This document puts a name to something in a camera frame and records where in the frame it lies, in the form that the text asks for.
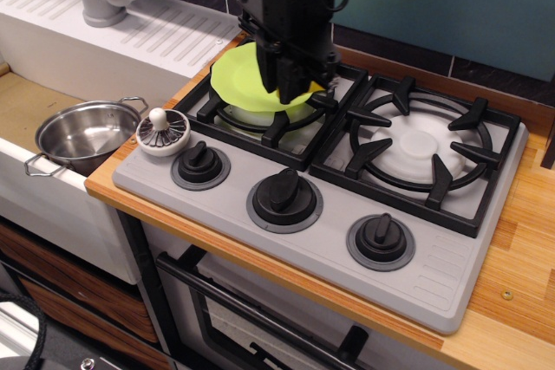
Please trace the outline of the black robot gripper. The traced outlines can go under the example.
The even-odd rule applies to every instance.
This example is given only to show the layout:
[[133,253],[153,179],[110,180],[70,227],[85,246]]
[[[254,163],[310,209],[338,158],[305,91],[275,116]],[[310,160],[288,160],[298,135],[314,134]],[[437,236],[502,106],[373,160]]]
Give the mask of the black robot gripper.
[[291,103],[310,83],[329,83],[340,55],[331,41],[335,0],[237,0],[239,25],[252,34],[261,80]]

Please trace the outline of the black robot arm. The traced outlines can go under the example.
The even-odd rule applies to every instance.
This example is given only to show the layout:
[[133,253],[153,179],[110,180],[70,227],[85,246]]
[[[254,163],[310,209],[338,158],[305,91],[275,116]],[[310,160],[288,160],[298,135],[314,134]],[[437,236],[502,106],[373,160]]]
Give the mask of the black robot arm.
[[288,104],[315,82],[327,88],[340,54],[332,42],[335,0],[238,0],[239,26],[256,43],[263,86]]

